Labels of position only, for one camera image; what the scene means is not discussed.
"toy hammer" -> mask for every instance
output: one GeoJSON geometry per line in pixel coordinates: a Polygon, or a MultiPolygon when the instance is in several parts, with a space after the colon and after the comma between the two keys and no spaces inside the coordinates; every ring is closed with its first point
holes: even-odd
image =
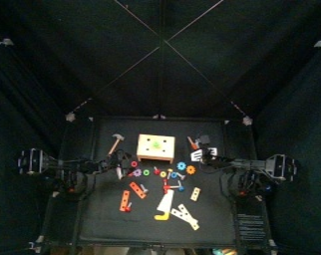
{"type": "Polygon", "coordinates": [[[116,147],[118,147],[118,144],[119,144],[120,140],[124,140],[124,137],[123,137],[119,133],[115,133],[115,134],[112,135],[112,137],[115,137],[118,140],[116,140],[116,142],[115,142],[115,144],[114,144],[114,146],[112,146],[112,149],[111,149],[108,155],[111,155],[111,154],[114,153],[114,151],[115,151],[115,149],[116,149],[116,147]]]}

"black fabric wall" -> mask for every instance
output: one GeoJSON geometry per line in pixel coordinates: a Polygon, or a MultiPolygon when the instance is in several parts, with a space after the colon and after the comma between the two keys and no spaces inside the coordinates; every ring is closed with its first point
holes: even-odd
{"type": "Polygon", "coordinates": [[[40,234],[46,202],[17,174],[16,156],[40,147],[58,155],[66,116],[9,47],[0,46],[0,252],[17,252],[40,234]]]}
{"type": "MultiPolygon", "coordinates": [[[[285,153],[301,162],[297,181],[269,203],[276,241],[321,251],[321,50],[262,110],[255,130],[261,158],[285,153]]],[[[317,254],[301,251],[290,254],[317,254]]]]}

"wooden toy block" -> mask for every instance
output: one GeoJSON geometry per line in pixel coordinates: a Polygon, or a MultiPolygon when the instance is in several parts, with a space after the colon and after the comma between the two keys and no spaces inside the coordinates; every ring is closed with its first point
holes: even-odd
{"type": "Polygon", "coordinates": [[[175,137],[140,134],[138,158],[174,161],[175,137]]]}

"black tent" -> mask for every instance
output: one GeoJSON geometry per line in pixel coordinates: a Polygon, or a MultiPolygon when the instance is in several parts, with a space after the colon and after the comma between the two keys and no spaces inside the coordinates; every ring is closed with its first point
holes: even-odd
{"type": "Polygon", "coordinates": [[[36,240],[47,211],[17,152],[58,156],[82,122],[158,117],[253,120],[257,157],[302,165],[268,199],[273,239],[321,254],[320,40],[321,0],[1,0],[0,252],[36,240]]]}

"orange toy gear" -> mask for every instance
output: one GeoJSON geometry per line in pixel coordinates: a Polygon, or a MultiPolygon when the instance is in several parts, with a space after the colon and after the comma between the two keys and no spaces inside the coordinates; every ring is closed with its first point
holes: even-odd
{"type": "Polygon", "coordinates": [[[195,172],[197,172],[195,166],[194,165],[189,165],[187,168],[186,168],[186,172],[189,174],[195,174],[195,172]]]}

